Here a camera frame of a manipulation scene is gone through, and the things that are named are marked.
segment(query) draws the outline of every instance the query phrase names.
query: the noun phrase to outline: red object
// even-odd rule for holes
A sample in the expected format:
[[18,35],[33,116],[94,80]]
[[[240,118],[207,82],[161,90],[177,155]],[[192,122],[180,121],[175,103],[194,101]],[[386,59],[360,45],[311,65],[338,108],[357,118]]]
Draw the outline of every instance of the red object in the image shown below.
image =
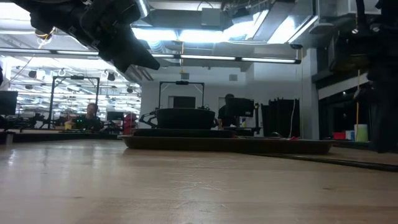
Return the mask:
[[335,140],[345,140],[346,133],[333,133],[333,139]]
[[124,117],[124,134],[131,134],[131,129],[136,128],[137,123],[135,120],[137,120],[137,115],[135,113],[128,114]]

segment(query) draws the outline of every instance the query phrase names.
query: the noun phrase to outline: desk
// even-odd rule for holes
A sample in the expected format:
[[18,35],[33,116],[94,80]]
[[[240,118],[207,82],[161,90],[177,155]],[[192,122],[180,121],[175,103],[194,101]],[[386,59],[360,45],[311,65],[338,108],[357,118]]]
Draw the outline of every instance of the desk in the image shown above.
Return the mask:
[[396,223],[397,198],[396,173],[316,162],[101,140],[0,149],[7,224]]

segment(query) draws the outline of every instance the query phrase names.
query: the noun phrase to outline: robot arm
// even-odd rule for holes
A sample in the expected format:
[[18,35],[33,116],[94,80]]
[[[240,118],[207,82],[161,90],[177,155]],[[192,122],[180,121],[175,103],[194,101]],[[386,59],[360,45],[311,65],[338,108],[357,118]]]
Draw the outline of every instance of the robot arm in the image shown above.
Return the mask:
[[135,0],[11,1],[30,12],[30,22],[39,31],[49,34],[56,27],[97,50],[122,72],[131,64],[154,70],[160,67],[131,30],[130,24],[143,17]]

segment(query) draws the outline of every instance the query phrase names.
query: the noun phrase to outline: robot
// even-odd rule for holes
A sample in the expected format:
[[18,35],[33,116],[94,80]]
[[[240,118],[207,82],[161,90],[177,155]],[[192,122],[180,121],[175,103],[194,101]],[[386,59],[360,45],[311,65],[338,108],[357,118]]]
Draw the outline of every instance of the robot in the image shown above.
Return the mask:
[[371,148],[387,152],[397,147],[398,140],[398,3],[379,0],[375,7],[381,15],[371,21],[365,15],[364,1],[356,3],[357,29],[338,37],[330,70],[368,72],[371,88],[361,90],[356,99],[366,98],[377,105]]
[[12,0],[30,12],[30,23],[50,35],[56,27],[99,52],[125,72],[139,65],[158,70],[160,64],[134,36],[130,24],[146,16],[135,0]]

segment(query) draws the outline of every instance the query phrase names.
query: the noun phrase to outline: pole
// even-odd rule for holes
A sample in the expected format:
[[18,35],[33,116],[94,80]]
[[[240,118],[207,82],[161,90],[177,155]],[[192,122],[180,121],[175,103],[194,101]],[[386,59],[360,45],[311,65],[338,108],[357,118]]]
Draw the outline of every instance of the pole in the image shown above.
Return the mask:
[[98,93],[100,92],[100,78],[97,79],[97,89],[96,89],[96,96],[95,96],[95,106],[98,108]]
[[161,97],[161,95],[162,95],[162,84],[163,84],[164,82],[160,82],[159,83],[159,104],[157,105],[157,108],[158,109],[160,109],[160,97]]
[[51,86],[51,98],[50,98],[50,111],[49,111],[49,118],[47,119],[49,121],[47,128],[50,129],[50,124],[51,124],[51,119],[52,119],[52,106],[54,102],[54,90],[55,90],[55,80],[57,77],[52,78],[52,86]]
[[202,91],[201,91],[201,106],[205,105],[205,84],[202,83]]

